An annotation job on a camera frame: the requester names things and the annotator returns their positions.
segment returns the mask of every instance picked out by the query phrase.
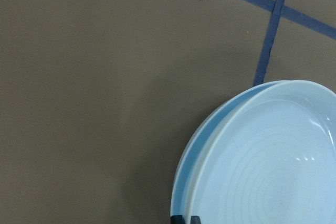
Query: concentric rings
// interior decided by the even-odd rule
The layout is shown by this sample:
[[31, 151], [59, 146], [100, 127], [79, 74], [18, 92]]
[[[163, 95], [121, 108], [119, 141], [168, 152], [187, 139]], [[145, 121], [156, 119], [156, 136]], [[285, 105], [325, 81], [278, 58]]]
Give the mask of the concentric rings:
[[336, 95], [307, 81], [256, 94], [202, 148], [186, 191], [186, 221], [334, 224]]

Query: white plate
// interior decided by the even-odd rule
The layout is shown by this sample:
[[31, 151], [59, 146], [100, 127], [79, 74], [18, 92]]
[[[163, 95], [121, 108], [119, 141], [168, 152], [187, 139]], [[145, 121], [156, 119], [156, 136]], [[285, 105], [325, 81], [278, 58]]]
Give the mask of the white plate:
[[336, 95], [286, 81], [236, 107], [197, 157], [186, 223], [335, 224]]
[[281, 82], [284, 81], [265, 83], [242, 92], [217, 108], [198, 127], [188, 142], [176, 170], [171, 201], [171, 216], [182, 215], [184, 212], [186, 203], [185, 196], [194, 165], [199, 153], [213, 130], [227, 116], [227, 114], [233, 111], [236, 107], [240, 106], [260, 91]]

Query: light blue plate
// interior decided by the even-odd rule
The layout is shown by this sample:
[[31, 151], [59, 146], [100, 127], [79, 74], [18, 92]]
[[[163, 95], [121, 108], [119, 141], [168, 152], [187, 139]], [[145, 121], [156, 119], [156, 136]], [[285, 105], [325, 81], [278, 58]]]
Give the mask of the light blue plate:
[[202, 224], [336, 223], [336, 95], [309, 81], [263, 87], [195, 133], [176, 174], [173, 215]]
[[186, 207], [186, 193], [195, 162], [209, 136], [218, 124], [235, 108], [244, 104], [260, 91], [284, 81], [275, 81], [253, 87], [216, 109], [196, 130], [185, 148], [175, 174], [173, 195], [171, 201], [171, 215], [182, 215]]

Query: concrete floor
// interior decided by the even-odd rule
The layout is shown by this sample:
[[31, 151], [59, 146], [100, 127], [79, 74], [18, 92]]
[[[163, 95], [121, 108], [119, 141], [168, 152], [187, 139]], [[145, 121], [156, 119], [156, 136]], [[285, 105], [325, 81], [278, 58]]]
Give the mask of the concrete floor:
[[[286, 5], [335, 27], [335, 2]], [[251, 87], [270, 13], [242, 0], [0, 6], [0, 222], [169, 223], [183, 148]], [[336, 91], [335, 51], [282, 19], [266, 81]]]

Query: floor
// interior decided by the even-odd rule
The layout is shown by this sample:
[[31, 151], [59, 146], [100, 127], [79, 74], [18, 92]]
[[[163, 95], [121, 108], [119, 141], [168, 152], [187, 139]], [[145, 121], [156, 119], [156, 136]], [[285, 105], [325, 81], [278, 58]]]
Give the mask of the floor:
[[[285, 4], [336, 27], [336, 0]], [[0, 0], [1, 223], [169, 223], [197, 126], [252, 86], [244, 0]], [[282, 18], [266, 81], [336, 91], [336, 41]]]

